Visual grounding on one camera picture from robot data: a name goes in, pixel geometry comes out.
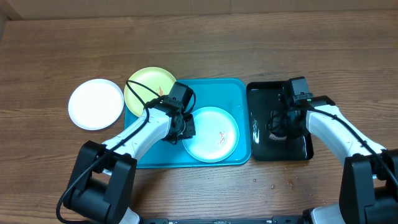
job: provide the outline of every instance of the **light blue plate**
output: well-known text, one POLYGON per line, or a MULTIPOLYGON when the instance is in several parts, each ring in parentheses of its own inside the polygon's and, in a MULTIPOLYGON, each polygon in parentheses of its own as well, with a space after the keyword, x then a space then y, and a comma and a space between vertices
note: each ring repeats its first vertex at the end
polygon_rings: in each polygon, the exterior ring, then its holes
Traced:
POLYGON ((192 115, 196 135, 182 141, 192 157, 202 162, 219 162, 234 152, 238 145, 239 128, 227 111, 207 106, 192 115))
MULTIPOLYGON (((233 153, 219 162, 202 162, 192 157, 181 141, 172 145, 158 141, 138 161, 138 169, 146 168, 176 168, 176 167, 206 167, 241 165, 251 156, 249 135, 248 103, 246 86, 237 78, 209 78, 195 80, 178 80, 188 85, 197 95, 194 111, 207 106, 214 106, 228 112, 238 125, 238 144, 233 153)), ((137 117, 126 108, 124 128, 135 122, 137 117)))

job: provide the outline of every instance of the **wooden table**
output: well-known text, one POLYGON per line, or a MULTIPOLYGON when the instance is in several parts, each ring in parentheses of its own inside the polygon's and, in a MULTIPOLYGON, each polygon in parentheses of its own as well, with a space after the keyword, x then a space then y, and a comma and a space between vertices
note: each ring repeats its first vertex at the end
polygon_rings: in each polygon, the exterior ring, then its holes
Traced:
MULTIPOLYGON (((113 137, 124 121, 95 132, 76 127, 72 91, 93 78, 123 87, 153 65, 177 79, 246 84, 305 76, 364 134, 398 145, 398 11, 8 22, 0 43, 1 223, 57 223, 55 204, 80 146, 113 137)), ((144 218, 260 218, 337 202, 341 165, 319 139, 313 145, 308 162, 139 170, 131 206, 144 218)))

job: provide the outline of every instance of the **wood grain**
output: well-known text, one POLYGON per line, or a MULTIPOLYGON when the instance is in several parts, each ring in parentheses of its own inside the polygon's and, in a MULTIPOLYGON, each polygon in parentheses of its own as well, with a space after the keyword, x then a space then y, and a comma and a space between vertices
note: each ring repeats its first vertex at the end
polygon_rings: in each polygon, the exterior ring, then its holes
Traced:
POLYGON ((2 37, 2 33, 4 32, 4 29, 6 28, 6 22, 8 21, 7 16, 3 13, 3 3, 0 1, 0 40, 2 37))
POLYGON ((3 0, 12 20, 394 10, 396 0, 3 0))
MULTIPOLYGON (((246 84, 305 76, 364 134, 397 147, 397 11, 11 21, 0 43, 1 223, 57 223, 80 146, 113 137, 124 120, 81 130, 68 117, 70 94, 92 78, 123 86, 148 66, 246 84)), ((131 207, 145 218, 259 218, 336 202, 341 165, 313 143, 308 162, 139 170, 131 207)))

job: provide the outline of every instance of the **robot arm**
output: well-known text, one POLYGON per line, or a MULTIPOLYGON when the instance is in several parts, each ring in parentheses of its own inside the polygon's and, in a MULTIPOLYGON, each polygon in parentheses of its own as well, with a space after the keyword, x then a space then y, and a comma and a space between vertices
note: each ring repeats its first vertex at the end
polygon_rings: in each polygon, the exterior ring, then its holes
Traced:
POLYGON ((339 203, 305 212, 307 220, 312 224, 397 223, 398 151, 387 151, 367 138, 327 96, 313 97, 304 77, 290 79, 282 89, 285 107, 274 112, 271 132, 297 138, 308 131, 344 167, 339 203), (386 180, 386 186, 375 189, 373 177, 386 180))
MULTIPOLYGON (((325 111, 330 114, 335 114, 355 130, 355 132, 365 140, 367 144, 376 152, 381 153, 383 146, 375 143, 367 138, 358 129, 356 129, 341 113, 337 106, 322 105, 314 107, 316 110, 325 111)), ((305 126, 311 134, 320 138, 323 143, 330 149, 330 151, 337 157, 340 163, 344 166, 346 157, 351 157, 354 154, 361 154, 368 156, 371 153, 366 150, 362 144, 337 120, 325 116, 324 114, 308 111, 305 118, 305 126)))
MULTIPOLYGON (((153 144, 169 134, 172 118, 167 116, 164 111, 155 108, 149 109, 149 114, 148 123, 136 135, 115 150, 115 153, 120 155, 129 154, 132 158, 139 161, 153 144)), ((137 121, 132 123, 116 137, 103 142, 103 144, 106 145, 107 149, 111 149, 117 145, 120 140, 126 138, 142 125, 146 116, 146 112, 144 111, 137 121)), ((112 174, 109 170, 104 170, 103 172, 108 175, 112 174)))
POLYGON ((159 140, 176 144, 179 139, 195 135, 190 114, 193 106, 185 111, 192 95, 195 96, 192 89, 176 82, 168 96, 146 103, 149 114, 144 112, 122 133, 103 144, 84 144, 62 197, 64 206, 99 223, 138 224, 139 216, 129 208, 137 161, 159 140), (110 175, 109 183, 93 178, 92 172, 110 175))

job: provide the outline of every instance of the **yellow plate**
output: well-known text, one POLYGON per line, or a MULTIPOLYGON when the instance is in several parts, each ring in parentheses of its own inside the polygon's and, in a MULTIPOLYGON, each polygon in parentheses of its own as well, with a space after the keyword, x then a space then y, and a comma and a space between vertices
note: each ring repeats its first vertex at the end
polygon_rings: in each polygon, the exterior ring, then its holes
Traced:
MULTIPOLYGON (((170 90, 175 83, 174 76, 164 70, 163 68, 157 67, 147 67, 136 71, 129 80, 139 82, 145 86, 148 86, 151 90, 154 90, 160 96, 168 95, 170 90)), ((148 102, 157 98, 156 95, 151 93, 149 90, 142 86, 136 85, 134 83, 129 83, 131 88, 141 97, 144 102, 148 102)), ((129 90, 129 88, 124 86, 124 101, 129 110, 136 116, 141 116, 144 106, 140 101, 134 96, 134 94, 129 90)))

